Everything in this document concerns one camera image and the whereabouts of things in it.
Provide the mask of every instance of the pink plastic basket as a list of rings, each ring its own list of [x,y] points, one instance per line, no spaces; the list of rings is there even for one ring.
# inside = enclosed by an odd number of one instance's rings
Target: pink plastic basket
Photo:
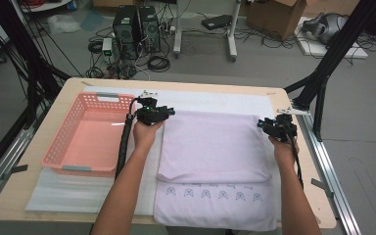
[[[121,133],[133,98],[123,94],[79,93],[42,165],[61,174],[114,176]]]

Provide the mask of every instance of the electronic equipment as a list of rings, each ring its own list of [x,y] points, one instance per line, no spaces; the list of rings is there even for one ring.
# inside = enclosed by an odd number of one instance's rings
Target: electronic equipment
[[[298,180],[301,183],[302,188],[304,188],[301,163],[299,161],[298,149],[295,143],[295,137],[298,136],[298,129],[296,125],[292,123],[292,116],[283,114],[278,115],[276,119],[270,119],[267,117],[264,120],[259,119],[258,127],[260,127],[264,133],[280,139],[281,142],[287,142],[291,145],[292,154],[298,167]]]
[[[321,43],[329,45],[346,21],[346,18],[336,13],[321,13],[315,19],[304,21],[302,32],[310,32]]]
[[[160,52],[161,41],[159,21],[155,7],[143,6],[139,8],[140,24],[142,27],[143,44],[146,52]]]
[[[231,24],[231,16],[222,15],[201,21],[201,24],[208,30],[213,30],[219,27],[229,26]]]
[[[113,22],[113,30],[116,36],[119,57],[121,59],[136,60],[138,58],[137,45],[141,41],[136,6],[118,6]]]
[[[112,64],[115,61],[114,51],[112,50],[113,39],[110,37],[103,38],[102,52],[107,64]]]
[[[167,106],[157,107],[157,100],[154,98],[140,98],[137,101],[142,108],[136,111],[136,118],[146,125],[160,122],[175,115],[173,108]]]
[[[280,139],[282,142],[290,141],[290,138],[298,135],[297,128],[292,124],[291,115],[279,115],[276,119],[265,118],[258,120],[258,127],[270,136]]]

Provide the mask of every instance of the white cloth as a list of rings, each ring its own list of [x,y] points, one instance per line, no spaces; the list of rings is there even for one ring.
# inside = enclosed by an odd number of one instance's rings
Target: white cloth
[[[168,119],[155,220],[170,226],[275,229],[271,175],[258,120],[183,111]]]
[[[44,167],[25,210],[39,212],[98,212],[114,179],[59,174]]]

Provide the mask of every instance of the plastic bag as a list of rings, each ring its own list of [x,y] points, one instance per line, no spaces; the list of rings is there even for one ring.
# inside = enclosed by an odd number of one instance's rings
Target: plastic bag
[[[75,32],[80,30],[80,24],[75,21],[73,16],[55,15],[47,19],[51,34],[63,32]]]

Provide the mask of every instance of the basket handle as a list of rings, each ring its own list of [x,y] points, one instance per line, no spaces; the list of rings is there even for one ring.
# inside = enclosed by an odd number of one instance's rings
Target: basket handle
[[[62,169],[64,169],[64,170],[75,170],[75,171],[91,171],[91,166],[79,166],[79,165],[64,164]]]
[[[97,98],[99,101],[106,101],[106,102],[118,102],[119,95],[117,93],[109,93],[109,92],[97,92]]]

